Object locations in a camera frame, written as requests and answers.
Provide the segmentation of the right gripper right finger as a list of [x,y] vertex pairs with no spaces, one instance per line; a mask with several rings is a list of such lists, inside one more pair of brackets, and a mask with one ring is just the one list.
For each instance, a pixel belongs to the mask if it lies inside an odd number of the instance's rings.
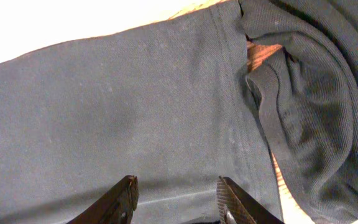
[[223,224],[284,224],[228,177],[219,176],[216,196]]

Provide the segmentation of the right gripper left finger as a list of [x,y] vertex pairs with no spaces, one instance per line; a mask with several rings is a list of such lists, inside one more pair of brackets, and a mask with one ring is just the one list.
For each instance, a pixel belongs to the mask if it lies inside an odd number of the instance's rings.
[[139,199],[138,180],[134,175],[123,177],[101,198],[68,224],[131,223]]

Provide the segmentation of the black t-shirt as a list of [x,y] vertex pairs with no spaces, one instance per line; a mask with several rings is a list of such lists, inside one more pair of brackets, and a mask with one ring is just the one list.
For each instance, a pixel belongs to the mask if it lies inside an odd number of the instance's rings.
[[133,223],[216,221],[219,176],[282,216],[243,13],[227,1],[0,63],[0,223],[65,223],[125,175]]

